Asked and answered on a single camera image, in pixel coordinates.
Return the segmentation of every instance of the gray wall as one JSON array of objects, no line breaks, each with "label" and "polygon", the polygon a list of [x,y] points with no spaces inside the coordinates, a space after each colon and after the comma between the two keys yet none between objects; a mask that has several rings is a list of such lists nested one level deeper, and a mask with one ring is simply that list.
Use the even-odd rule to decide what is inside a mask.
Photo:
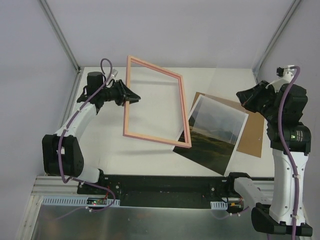
[{"label": "gray wall", "polygon": [[303,202],[316,237],[320,238],[320,1],[303,0],[276,46],[260,69],[260,80],[277,78],[279,66],[298,65],[296,84],[307,90],[308,104],[302,122],[312,133],[311,153],[305,170]]},{"label": "gray wall", "polygon": [[251,68],[293,0],[48,0],[81,66]]},{"label": "gray wall", "polygon": [[0,1],[1,240],[15,239],[75,76],[39,3]]}]

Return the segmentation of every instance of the white table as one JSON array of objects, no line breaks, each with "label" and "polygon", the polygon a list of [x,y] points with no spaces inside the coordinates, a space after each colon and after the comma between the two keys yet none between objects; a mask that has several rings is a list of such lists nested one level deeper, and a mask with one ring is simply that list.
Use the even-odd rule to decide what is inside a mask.
[{"label": "white table", "polygon": [[[126,68],[118,70],[116,79],[125,82]],[[130,107],[130,130],[175,139],[182,126],[177,100],[178,84],[169,79],[132,68],[131,89],[141,96],[139,103]],[[183,75],[188,110],[196,92],[238,101],[236,92],[255,86],[251,69],[230,68],[167,68]],[[78,98],[87,84],[89,72],[101,71],[99,67],[85,67],[77,92]],[[124,108],[106,102],[96,118],[86,128],[80,139],[84,161],[100,168],[105,174],[162,175],[162,176],[220,176],[172,151],[171,146],[123,136]],[[262,142],[262,157],[236,152],[230,161],[229,172],[245,172],[252,177],[273,177],[274,162],[266,124]]]}]

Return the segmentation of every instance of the brown board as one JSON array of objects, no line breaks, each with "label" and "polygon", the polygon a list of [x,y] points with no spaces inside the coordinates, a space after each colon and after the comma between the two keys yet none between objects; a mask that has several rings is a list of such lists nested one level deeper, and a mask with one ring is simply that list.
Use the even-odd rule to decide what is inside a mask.
[{"label": "brown board", "polygon": [[261,116],[258,112],[253,113],[245,110],[239,102],[227,100],[217,96],[207,95],[201,92],[195,93],[192,107],[196,103],[199,95],[204,95],[207,98],[213,99],[215,101],[218,101],[234,109],[246,112],[248,114],[248,118],[236,150],[244,154],[249,154],[261,158],[262,140],[264,135],[265,124],[264,117]]}]

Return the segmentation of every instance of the landscape print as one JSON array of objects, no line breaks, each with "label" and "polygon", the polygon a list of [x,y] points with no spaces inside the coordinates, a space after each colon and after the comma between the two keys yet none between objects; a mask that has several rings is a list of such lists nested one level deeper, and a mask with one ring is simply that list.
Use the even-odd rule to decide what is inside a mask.
[{"label": "landscape print", "polygon": [[[200,95],[189,115],[192,147],[173,152],[224,175],[237,149],[248,115]],[[179,141],[184,142],[182,132]]]}]

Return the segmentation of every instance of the wooden picture frame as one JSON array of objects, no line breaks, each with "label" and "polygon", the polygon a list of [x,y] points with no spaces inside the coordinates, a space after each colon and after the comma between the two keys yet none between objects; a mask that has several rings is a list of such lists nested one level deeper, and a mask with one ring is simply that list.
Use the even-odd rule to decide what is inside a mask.
[{"label": "wooden picture frame", "polygon": [[162,138],[162,137],[150,136],[150,135],[136,133],[136,132],[130,132],[129,131],[129,106],[130,106],[130,104],[128,101],[126,101],[124,104],[123,136],[129,137],[129,138],[134,138],[134,139],[141,139],[141,140],[161,143],[161,144],[173,145],[173,146],[182,147],[182,148],[191,148],[191,137],[190,137],[188,115],[187,115],[186,96],[185,96],[183,76],[180,74],[174,73],[170,70],[164,69],[162,67],[159,67],[157,65],[154,65],[152,63],[146,62],[144,60],[141,60],[139,58],[136,58],[134,56],[129,55],[127,57],[126,78],[125,78],[126,86],[128,88],[130,88],[130,81],[131,81],[131,63],[138,64],[142,67],[146,67],[148,69],[157,71],[159,73],[165,74],[167,76],[173,77],[178,80],[181,111],[182,111],[182,120],[183,120],[183,132],[184,132],[185,142],[166,139],[166,138]]}]

